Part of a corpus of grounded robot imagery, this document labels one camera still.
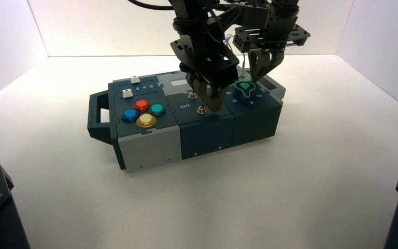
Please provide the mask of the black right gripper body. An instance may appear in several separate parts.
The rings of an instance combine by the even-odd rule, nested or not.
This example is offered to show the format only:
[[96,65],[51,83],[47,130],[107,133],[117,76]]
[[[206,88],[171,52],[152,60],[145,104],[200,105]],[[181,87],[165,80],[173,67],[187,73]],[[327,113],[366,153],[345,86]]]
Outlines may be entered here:
[[311,34],[296,24],[297,16],[270,17],[266,27],[238,27],[233,45],[240,52],[273,50],[288,46],[302,46]]

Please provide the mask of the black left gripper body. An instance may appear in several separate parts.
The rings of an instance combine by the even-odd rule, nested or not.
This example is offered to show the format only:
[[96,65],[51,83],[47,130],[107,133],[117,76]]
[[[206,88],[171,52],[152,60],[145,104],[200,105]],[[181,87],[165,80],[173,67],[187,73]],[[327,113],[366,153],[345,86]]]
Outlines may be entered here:
[[208,86],[226,88],[238,79],[239,59],[224,43],[219,32],[180,35],[170,46],[180,61],[179,68],[185,73],[202,76]]

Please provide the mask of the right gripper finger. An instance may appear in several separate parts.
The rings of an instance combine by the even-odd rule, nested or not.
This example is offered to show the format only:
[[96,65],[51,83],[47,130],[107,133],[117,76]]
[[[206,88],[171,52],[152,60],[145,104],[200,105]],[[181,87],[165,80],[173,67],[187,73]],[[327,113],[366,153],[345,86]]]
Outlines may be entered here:
[[264,66],[259,74],[259,78],[264,77],[277,66],[279,66],[283,61],[283,48],[282,49],[274,49],[270,51],[271,58],[269,60],[268,65]]
[[264,51],[248,52],[252,82],[257,82],[266,72],[266,53]]

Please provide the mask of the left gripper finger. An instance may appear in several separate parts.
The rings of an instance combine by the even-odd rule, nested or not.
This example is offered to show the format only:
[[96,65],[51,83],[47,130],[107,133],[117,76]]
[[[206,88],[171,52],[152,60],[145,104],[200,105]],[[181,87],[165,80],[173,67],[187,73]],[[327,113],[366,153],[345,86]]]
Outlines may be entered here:
[[213,112],[217,112],[221,109],[223,102],[224,89],[214,88],[207,86],[205,89],[205,105]]
[[186,80],[195,94],[200,98],[208,97],[207,94],[207,81],[202,77],[198,76],[195,73],[186,73]]

